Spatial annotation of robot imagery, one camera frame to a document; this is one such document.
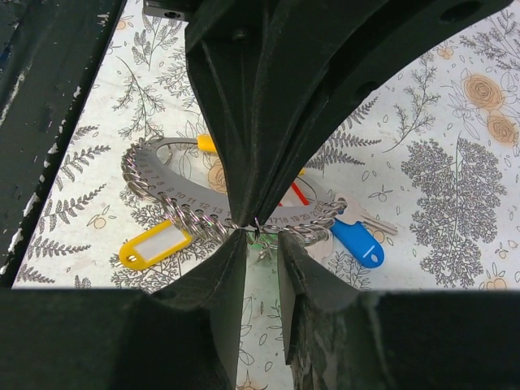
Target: key ring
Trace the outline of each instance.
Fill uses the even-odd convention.
[[[334,202],[311,178],[298,178],[314,193],[308,206],[282,207],[275,209],[265,225],[239,227],[231,220],[228,197],[202,187],[170,170],[159,159],[158,149],[167,146],[173,158],[172,144],[196,145],[191,138],[139,139],[127,149],[121,160],[123,179],[138,197],[159,202],[165,215],[178,227],[203,239],[212,238],[223,242],[229,230],[244,228],[254,234],[250,244],[259,242],[262,234],[276,234],[283,230],[291,232],[304,246],[323,239],[323,229],[334,223],[334,217],[345,208],[343,202]]]

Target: key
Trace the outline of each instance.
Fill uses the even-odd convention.
[[[320,240],[316,244],[305,247],[309,256],[319,262],[322,266],[325,266],[324,259],[328,258],[332,254],[334,247],[334,241],[332,240],[332,234],[327,235],[327,239]]]
[[[334,200],[345,201],[348,205],[343,214],[338,214],[336,216],[336,219],[340,220],[341,222],[347,223],[348,225],[354,225],[356,222],[363,222],[372,226],[373,228],[379,229],[380,231],[391,234],[393,236],[397,234],[397,227],[391,223],[380,221],[371,216],[370,213],[362,208],[359,202],[353,197],[338,193],[336,194]]]

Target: patterned paper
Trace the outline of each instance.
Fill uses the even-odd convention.
[[[371,94],[307,164],[398,226],[385,263],[359,266],[335,242],[327,268],[361,290],[514,289],[520,282],[520,4],[442,42]],[[167,286],[213,253],[196,241],[145,271],[122,267],[128,239],[163,221],[128,191],[119,161],[138,137],[207,133],[186,74],[184,25],[129,2],[16,279],[16,288]],[[212,154],[175,149],[172,169],[225,192]],[[275,261],[250,250],[237,389],[290,389]]]

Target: key tag label window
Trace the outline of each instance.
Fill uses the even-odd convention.
[[[119,251],[119,260],[128,268],[144,270],[186,248],[192,239],[166,220],[125,243]]]

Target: printed numbers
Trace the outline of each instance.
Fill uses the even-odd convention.
[[[277,223],[289,223],[289,220],[285,217],[271,217],[269,222],[271,225],[276,225]]]

